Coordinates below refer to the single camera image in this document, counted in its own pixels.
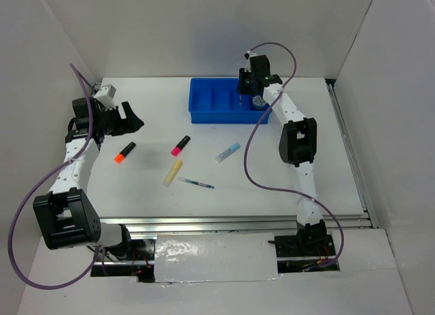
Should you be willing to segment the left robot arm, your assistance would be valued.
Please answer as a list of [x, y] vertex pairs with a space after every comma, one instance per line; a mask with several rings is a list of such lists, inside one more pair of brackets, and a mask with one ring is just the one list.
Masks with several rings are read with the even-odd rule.
[[87, 188], [105, 136], [134, 133], [144, 123], [127, 101], [109, 107], [96, 98], [81, 98], [72, 106], [75, 116], [67, 127], [65, 166], [48, 193], [33, 201], [43, 239], [51, 250], [102, 246], [117, 259], [128, 259], [134, 252], [128, 229], [101, 222]]

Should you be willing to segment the blue gel pen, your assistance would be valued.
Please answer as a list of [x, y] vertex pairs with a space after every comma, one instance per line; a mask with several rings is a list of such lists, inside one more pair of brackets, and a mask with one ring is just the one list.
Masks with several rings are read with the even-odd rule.
[[198, 182], [196, 180], [191, 180], [191, 179], [187, 179], [187, 178], [183, 178], [183, 177], [178, 177], [178, 180], [180, 182], [184, 182], [186, 184], [193, 184], [193, 185], [196, 185], [196, 186], [201, 186], [203, 188], [215, 189], [214, 185], [205, 184], [203, 182]]

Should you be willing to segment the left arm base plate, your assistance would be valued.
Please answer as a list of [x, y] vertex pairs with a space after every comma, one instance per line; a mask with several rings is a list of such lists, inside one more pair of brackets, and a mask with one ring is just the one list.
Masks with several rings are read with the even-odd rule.
[[93, 265], [93, 278], [133, 278], [153, 283], [156, 239], [133, 239], [119, 246], [105, 248]]

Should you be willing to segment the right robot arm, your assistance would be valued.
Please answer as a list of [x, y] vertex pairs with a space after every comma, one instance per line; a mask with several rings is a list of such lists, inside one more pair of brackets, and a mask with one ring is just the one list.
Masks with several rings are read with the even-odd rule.
[[296, 246], [302, 254], [311, 255], [327, 237], [321, 208], [315, 202], [313, 162], [317, 153], [317, 122], [306, 117], [291, 100], [282, 79], [271, 73], [266, 55], [247, 52], [245, 58], [247, 64], [239, 70], [237, 90], [243, 95], [261, 97], [282, 124], [279, 156], [298, 178]]

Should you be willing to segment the orange highlighter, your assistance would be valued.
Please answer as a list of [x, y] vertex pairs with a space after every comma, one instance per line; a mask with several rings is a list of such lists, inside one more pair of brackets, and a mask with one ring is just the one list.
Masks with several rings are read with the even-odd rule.
[[130, 142], [121, 152], [119, 152], [114, 161], [118, 164], [122, 163], [124, 159], [132, 152], [132, 150], [136, 147], [135, 142]]

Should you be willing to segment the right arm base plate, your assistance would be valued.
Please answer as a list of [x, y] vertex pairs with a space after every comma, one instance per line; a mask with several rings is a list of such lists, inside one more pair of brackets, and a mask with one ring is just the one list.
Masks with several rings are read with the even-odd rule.
[[268, 243], [275, 247], [278, 273], [338, 271], [338, 264], [320, 267], [336, 256], [331, 234], [323, 242], [302, 245], [295, 235], [274, 236]]

